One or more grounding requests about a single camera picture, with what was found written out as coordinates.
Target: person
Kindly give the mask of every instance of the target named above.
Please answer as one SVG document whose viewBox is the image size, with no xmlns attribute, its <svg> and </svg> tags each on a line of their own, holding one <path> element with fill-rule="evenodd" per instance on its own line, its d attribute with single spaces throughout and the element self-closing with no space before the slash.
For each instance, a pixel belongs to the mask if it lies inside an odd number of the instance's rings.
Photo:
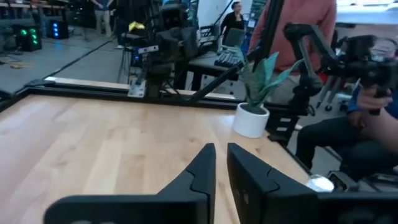
<svg viewBox="0 0 398 224">
<path fill-rule="evenodd" d="M 116 9 L 114 10 L 114 15 L 116 17 L 114 33 L 118 41 L 118 46 L 116 46 L 116 48 L 123 49 L 124 37 L 122 36 L 122 34 L 127 33 L 129 31 L 129 22 L 126 17 L 125 7 L 117 6 Z"/>
<path fill-rule="evenodd" d="M 243 16 L 241 14 L 242 5 L 240 2 L 234 2 L 231 6 L 233 12 L 228 13 L 221 23 L 221 32 L 223 33 L 223 44 L 225 43 L 228 32 L 232 28 L 244 29 Z"/>
<path fill-rule="evenodd" d="M 341 169 L 349 167 L 355 180 L 398 165 L 398 91 L 384 98 L 375 94 L 375 86 L 359 86 L 347 116 L 303 127 L 295 155 L 311 169 L 315 147 L 330 146 L 342 158 Z M 368 110 L 375 109 L 381 109 L 379 116 L 369 114 Z"/>
<path fill-rule="evenodd" d="M 98 35 L 102 34 L 102 21 L 104 20 L 105 32 L 107 37 L 111 37 L 111 25 L 110 19 L 111 15 L 109 13 L 109 6 L 112 4 L 113 0 L 91 0 L 94 3 L 95 19 L 96 19 L 96 29 Z"/>
<path fill-rule="evenodd" d="M 268 15 L 269 2 L 270 1 L 267 1 L 259 17 L 257 26 L 254 28 L 248 52 L 252 52 L 255 49 L 261 38 L 261 33 L 266 24 L 266 17 Z M 331 44 L 336 23 L 336 0 L 285 0 L 270 51 L 270 54 L 279 52 L 273 78 L 276 78 L 280 72 L 290 68 L 296 62 L 292 46 L 283 33 L 283 29 L 288 22 L 317 25 L 325 37 L 326 42 Z M 306 43 L 306 47 L 313 68 L 318 70 L 320 65 L 318 54 L 309 42 Z M 284 80 L 273 92 L 268 101 L 287 105 L 294 96 L 292 90 L 298 85 L 299 80 L 300 74 L 292 72 L 290 77 Z"/>
</svg>

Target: red shirt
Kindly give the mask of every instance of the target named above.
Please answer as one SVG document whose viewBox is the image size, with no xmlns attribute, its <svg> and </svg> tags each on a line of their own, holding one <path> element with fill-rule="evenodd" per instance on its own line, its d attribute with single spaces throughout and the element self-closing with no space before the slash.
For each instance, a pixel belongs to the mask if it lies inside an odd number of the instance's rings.
<svg viewBox="0 0 398 224">
<path fill-rule="evenodd" d="M 250 40 L 249 51 L 253 50 L 261 36 L 262 29 L 266 23 L 269 2 L 267 1 L 267 5 L 254 29 Z M 288 22 L 318 25 L 325 36 L 326 42 L 331 44 L 336 23 L 336 0 L 285 0 L 270 52 L 270 54 L 279 52 L 275 66 L 276 72 L 284 71 L 296 62 L 292 46 L 283 33 L 283 29 Z M 320 65 L 319 56 L 312 49 L 308 41 L 306 45 L 313 68 L 317 70 Z"/>
</svg>

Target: keyboard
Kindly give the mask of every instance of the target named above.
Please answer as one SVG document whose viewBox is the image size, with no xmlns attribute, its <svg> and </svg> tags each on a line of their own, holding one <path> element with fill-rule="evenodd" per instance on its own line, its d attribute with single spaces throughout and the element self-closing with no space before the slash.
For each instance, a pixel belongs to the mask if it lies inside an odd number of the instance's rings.
<svg viewBox="0 0 398 224">
<path fill-rule="evenodd" d="M 214 65 L 231 68 L 233 65 L 239 62 L 238 56 L 233 52 L 224 51 L 214 61 Z"/>
</svg>

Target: white pot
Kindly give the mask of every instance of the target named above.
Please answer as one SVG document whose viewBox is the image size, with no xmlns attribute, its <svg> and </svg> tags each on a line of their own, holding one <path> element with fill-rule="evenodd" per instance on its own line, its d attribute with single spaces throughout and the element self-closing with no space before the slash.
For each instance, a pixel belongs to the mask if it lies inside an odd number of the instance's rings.
<svg viewBox="0 0 398 224">
<path fill-rule="evenodd" d="M 247 103 L 238 104 L 232 129 L 247 138 L 260 138 L 266 128 L 269 111 L 262 106 L 265 114 L 250 113 L 242 109 L 245 104 Z"/>
</svg>

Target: potted plant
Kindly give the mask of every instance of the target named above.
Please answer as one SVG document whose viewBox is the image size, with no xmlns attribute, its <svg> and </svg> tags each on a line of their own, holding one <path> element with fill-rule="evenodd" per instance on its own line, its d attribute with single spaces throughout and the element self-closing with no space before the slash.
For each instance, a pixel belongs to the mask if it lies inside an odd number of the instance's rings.
<svg viewBox="0 0 398 224">
<path fill-rule="evenodd" d="M 270 94 L 295 70 L 301 60 L 282 73 L 275 79 L 272 78 L 278 52 L 270 57 L 262 59 L 255 71 L 252 72 L 250 65 L 242 52 L 238 56 L 244 66 L 241 70 L 241 77 L 246 89 L 246 102 L 240 103 L 236 108 L 233 123 L 233 130 L 247 138 L 260 138 L 266 128 L 269 111 L 264 107 L 264 102 Z"/>
</svg>

